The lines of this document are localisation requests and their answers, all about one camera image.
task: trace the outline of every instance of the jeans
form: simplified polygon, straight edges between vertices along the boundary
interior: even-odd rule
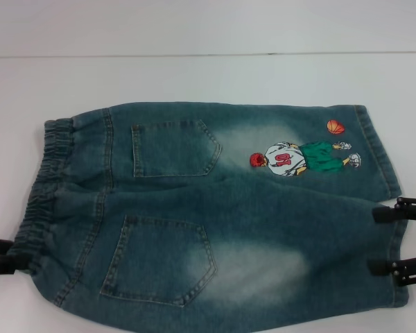
[[[54,305],[138,333],[239,333],[407,303],[400,194],[365,107],[131,103],[47,121],[10,254]]]

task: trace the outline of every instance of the stitching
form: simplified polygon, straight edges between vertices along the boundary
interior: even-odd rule
[[[113,129],[109,109],[103,109],[103,120],[105,122],[106,129],[106,141],[104,148],[104,167],[105,167],[105,187],[98,194],[96,199],[96,222],[94,223],[91,232],[87,235],[85,240],[85,245],[80,252],[80,255],[76,261],[76,268],[74,269],[74,276],[68,281],[68,283],[61,289],[53,303],[58,307],[61,307],[65,298],[69,295],[72,289],[77,284],[78,280],[82,276],[83,267],[85,266],[86,259],[91,252],[92,246],[97,238],[97,235],[100,231],[101,222],[103,220],[103,210],[105,204],[106,193],[111,189],[112,186],[112,170],[111,170],[111,154],[112,154],[112,144],[113,144]]]
[[[399,253],[400,251],[400,239],[401,236],[404,235],[406,230],[407,222],[406,220],[400,220],[395,222],[395,226],[392,232],[392,236],[390,238],[390,243],[388,245],[388,261],[392,260],[393,253]],[[397,303],[401,300],[404,300],[404,291],[406,291],[406,287],[399,287],[395,282],[395,278],[391,275],[391,283],[393,289],[393,299],[391,307],[396,307]]]
[[[203,172],[201,173],[195,173],[195,174],[178,174],[178,173],[172,173],[168,175],[158,175],[158,176],[144,176],[144,170],[142,169],[142,158],[141,158],[141,140],[140,140],[140,129],[141,128],[160,128],[160,127],[169,127],[170,125],[174,123],[193,123],[194,121],[187,120],[187,121],[167,121],[164,123],[150,123],[146,125],[134,125],[132,127],[132,142],[133,142],[133,155],[134,155],[134,177],[139,178],[157,178],[157,177],[179,177],[179,176],[185,176],[185,177],[194,177],[194,176],[206,176],[216,164],[220,153],[222,152],[222,146],[220,143],[216,140],[216,138],[208,131],[208,127],[205,125],[205,123],[199,119],[196,121],[196,124],[198,125],[198,129],[201,130],[203,133],[208,136],[208,138],[213,142],[214,144],[214,152],[213,156],[211,157],[211,160],[206,165],[206,167],[203,169]]]
[[[356,114],[356,118],[358,119],[359,126],[361,127],[361,130],[362,130],[363,136],[365,138],[365,141],[367,142],[368,148],[370,149],[371,154],[374,156],[374,160],[376,161],[377,167],[381,170],[381,175],[382,175],[382,177],[383,177],[383,179],[385,181],[385,185],[387,187],[388,197],[389,198],[392,198],[392,192],[391,192],[390,183],[388,182],[387,176],[386,176],[385,171],[383,170],[383,168],[381,166],[381,163],[379,161],[379,158],[378,158],[377,154],[374,153],[374,149],[373,149],[373,146],[372,146],[372,142],[367,137],[367,133],[365,132],[365,126],[362,124],[362,121],[361,121],[361,118],[360,118],[361,116],[359,114],[357,105],[353,105],[353,107],[354,107],[354,113]]]
[[[395,246],[395,249],[392,249],[396,254],[398,254],[398,258],[400,259],[400,251],[401,251],[401,242],[404,237],[406,228],[408,225],[407,220],[401,220],[397,222],[397,230],[396,230],[396,237],[393,241],[393,245]],[[395,307],[399,306],[400,303],[398,302],[406,302],[408,300],[408,290],[406,287],[396,288],[396,302]]]
[[[176,298],[174,300],[163,300],[158,297],[150,297],[144,296],[138,293],[131,293],[131,292],[122,292],[122,291],[115,291],[115,280],[114,276],[116,276],[116,271],[118,269],[119,263],[123,257],[123,253],[125,251],[125,246],[129,241],[130,233],[132,232],[131,225],[135,224],[152,224],[158,226],[172,226],[174,228],[186,228],[193,230],[197,234],[200,235],[199,241],[203,242],[205,245],[205,252],[207,255],[207,260],[209,262],[209,269],[207,272],[200,278],[196,284],[190,288],[185,294]],[[139,302],[153,302],[163,305],[173,305],[177,307],[184,307],[188,303],[190,303],[208,284],[209,281],[212,280],[214,274],[217,272],[217,265],[214,261],[214,256],[211,251],[211,246],[209,245],[209,241],[207,238],[207,234],[205,229],[202,225],[197,225],[194,223],[188,223],[186,221],[175,221],[175,220],[166,220],[166,219],[155,219],[155,218],[137,218],[134,216],[125,216],[125,221],[123,222],[123,227],[121,231],[121,235],[119,237],[119,242],[117,244],[116,250],[114,251],[114,255],[110,264],[110,268],[107,272],[105,280],[103,282],[103,286],[101,287],[100,294],[105,296],[110,296],[122,300],[135,300]]]

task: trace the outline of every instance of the orange basketball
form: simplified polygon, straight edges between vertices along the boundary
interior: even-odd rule
[[[345,130],[345,127],[337,120],[330,120],[327,123],[327,128],[331,134],[344,133]]]

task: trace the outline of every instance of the green shorts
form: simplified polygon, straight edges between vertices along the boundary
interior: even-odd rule
[[[333,145],[329,142],[315,142],[299,148],[304,155],[306,168],[309,170],[337,172],[344,167],[339,157],[331,156]]]

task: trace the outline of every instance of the embroidered patch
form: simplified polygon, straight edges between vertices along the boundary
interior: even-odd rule
[[[327,128],[331,134],[342,134],[345,131],[345,127],[337,120],[330,120]]]
[[[352,153],[344,160],[332,156],[334,149],[349,150],[352,145],[346,142],[314,142],[298,146],[289,142],[279,142],[262,153],[250,156],[252,167],[266,167],[279,176],[298,176],[306,170],[337,172],[349,165],[361,166],[361,156]]]

